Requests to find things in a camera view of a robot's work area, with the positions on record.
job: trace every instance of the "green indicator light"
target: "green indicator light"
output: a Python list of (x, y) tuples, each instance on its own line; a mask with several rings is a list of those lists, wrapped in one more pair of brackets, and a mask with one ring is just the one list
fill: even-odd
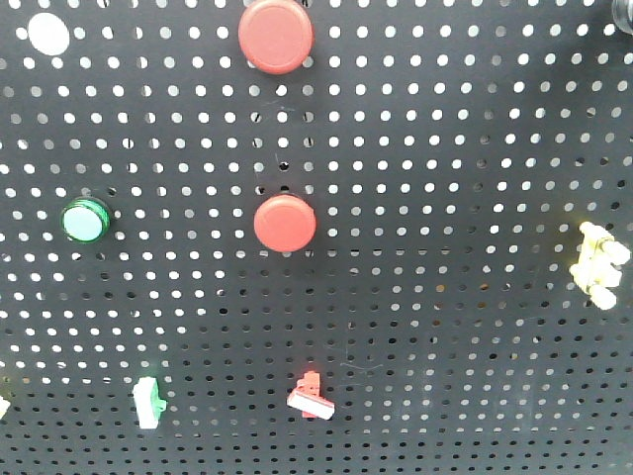
[(61, 212), (61, 226), (69, 238), (94, 242), (110, 227), (110, 210), (96, 198), (75, 198)]

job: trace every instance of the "red button cap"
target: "red button cap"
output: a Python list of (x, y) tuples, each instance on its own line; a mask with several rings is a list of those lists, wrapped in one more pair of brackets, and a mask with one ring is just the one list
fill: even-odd
[(255, 213), (255, 234), (266, 247), (278, 252), (299, 250), (312, 240), (317, 217), (308, 203), (293, 195), (277, 195)]
[(315, 31), (294, 0), (256, 0), (239, 22), (239, 45), (255, 66), (270, 74), (297, 69), (310, 54)]

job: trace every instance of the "white plastic clip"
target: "white plastic clip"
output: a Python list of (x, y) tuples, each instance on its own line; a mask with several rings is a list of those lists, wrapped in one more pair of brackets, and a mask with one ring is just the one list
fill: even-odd
[(631, 251), (615, 240), (602, 226), (589, 222), (581, 224), (585, 240), (581, 247), (578, 263), (570, 267), (574, 282), (601, 310), (615, 307), (617, 298), (607, 289), (620, 285), (622, 272), (613, 265), (622, 265), (631, 258)]
[(11, 407), (11, 403), (0, 396), (0, 419), (4, 418)]
[(167, 409), (167, 402), (158, 396), (156, 378), (140, 378), (132, 393), (140, 428), (157, 428), (161, 413)]

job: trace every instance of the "yellow plastic connector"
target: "yellow plastic connector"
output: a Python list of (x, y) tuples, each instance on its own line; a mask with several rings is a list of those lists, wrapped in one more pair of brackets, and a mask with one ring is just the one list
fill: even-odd
[(581, 224), (585, 235), (578, 263), (570, 267), (574, 282), (601, 310), (615, 307), (617, 298), (608, 288), (620, 285), (622, 272), (613, 265), (622, 265), (631, 258), (631, 251), (602, 226)]

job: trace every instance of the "black pegboard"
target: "black pegboard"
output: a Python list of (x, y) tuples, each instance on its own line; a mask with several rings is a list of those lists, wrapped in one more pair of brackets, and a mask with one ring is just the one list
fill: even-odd
[[(0, 4), (2, 473), (630, 472), (631, 272), (609, 312), (568, 272), (582, 221), (633, 233), (611, 2), (308, 3), (279, 77), (242, 2)], [(282, 255), (252, 216), (286, 187), (319, 227)], [(82, 193), (95, 244), (59, 229)], [(309, 369), (330, 422), (286, 407)]]

